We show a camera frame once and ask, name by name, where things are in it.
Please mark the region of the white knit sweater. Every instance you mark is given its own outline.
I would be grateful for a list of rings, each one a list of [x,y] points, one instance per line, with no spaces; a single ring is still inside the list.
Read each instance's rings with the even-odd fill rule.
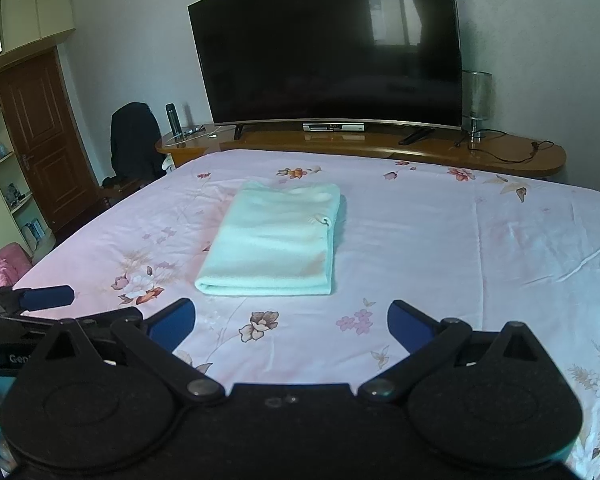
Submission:
[[[196,289],[227,297],[329,295],[340,204],[340,188],[332,183],[245,183],[211,243]]]

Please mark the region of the pink quilt on floor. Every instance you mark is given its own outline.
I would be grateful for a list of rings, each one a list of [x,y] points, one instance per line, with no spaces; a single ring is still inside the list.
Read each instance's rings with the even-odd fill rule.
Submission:
[[[32,266],[30,256],[18,243],[10,243],[1,248],[0,288],[15,285]]]

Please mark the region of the pink floral bed sheet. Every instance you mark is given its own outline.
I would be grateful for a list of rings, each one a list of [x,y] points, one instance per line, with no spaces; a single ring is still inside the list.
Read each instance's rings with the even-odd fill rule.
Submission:
[[[334,184],[342,203],[328,296],[213,297],[196,277],[239,188]],[[223,385],[357,386],[404,357],[390,304],[477,330],[526,323],[577,393],[569,466],[600,479],[600,192],[420,162],[229,151],[174,170],[37,263],[23,288],[67,285],[52,318],[193,301],[178,356]]]

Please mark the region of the wooden tv console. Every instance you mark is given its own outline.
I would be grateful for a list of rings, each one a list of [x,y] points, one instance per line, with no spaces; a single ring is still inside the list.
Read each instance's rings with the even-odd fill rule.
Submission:
[[[175,166],[205,154],[229,150],[260,150],[348,155],[426,162],[441,166],[548,178],[566,166],[566,151],[550,141],[489,130],[477,143],[460,130],[427,128],[426,136],[412,144],[404,140],[412,126],[367,124],[364,132],[305,132],[300,122],[271,122],[245,126],[206,125],[198,136],[174,139],[168,132],[156,150],[173,159]]]

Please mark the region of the chair with black jacket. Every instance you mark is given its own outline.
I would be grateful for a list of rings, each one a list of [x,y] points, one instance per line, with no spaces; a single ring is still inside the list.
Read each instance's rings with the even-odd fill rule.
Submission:
[[[103,188],[126,182],[152,182],[166,174],[162,164],[166,156],[155,144],[161,139],[160,128],[146,103],[129,102],[111,116],[110,151],[113,177],[102,181]]]

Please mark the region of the silver bottle on console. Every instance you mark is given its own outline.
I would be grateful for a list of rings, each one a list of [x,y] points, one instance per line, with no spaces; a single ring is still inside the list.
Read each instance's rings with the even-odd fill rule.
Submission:
[[[186,102],[183,103],[183,112],[184,112],[185,119],[186,119],[186,130],[190,131],[193,129],[194,120],[193,120],[193,116],[192,116],[192,111],[190,110],[190,106]]]

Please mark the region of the silver set-top box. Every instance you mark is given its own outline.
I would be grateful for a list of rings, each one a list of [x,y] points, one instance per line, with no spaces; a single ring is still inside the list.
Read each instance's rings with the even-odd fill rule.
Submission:
[[[362,122],[304,122],[302,129],[305,132],[364,132]]]

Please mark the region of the brown wooden door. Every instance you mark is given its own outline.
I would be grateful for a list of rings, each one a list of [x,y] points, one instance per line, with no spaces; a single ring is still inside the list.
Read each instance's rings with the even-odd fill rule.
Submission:
[[[0,70],[0,104],[23,175],[56,233],[98,200],[57,50]]]

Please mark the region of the large black curved television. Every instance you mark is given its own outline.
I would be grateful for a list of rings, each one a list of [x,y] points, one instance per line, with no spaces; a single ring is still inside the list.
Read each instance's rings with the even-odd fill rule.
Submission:
[[[456,128],[456,0],[199,0],[189,9],[212,118]]]

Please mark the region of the cream shelf cabinet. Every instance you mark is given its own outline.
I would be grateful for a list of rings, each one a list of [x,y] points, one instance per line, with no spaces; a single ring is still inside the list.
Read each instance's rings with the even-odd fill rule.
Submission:
[[[71,0],[0,0],[0,248],[45,254],[92,201],[58,52],[73,31]]]

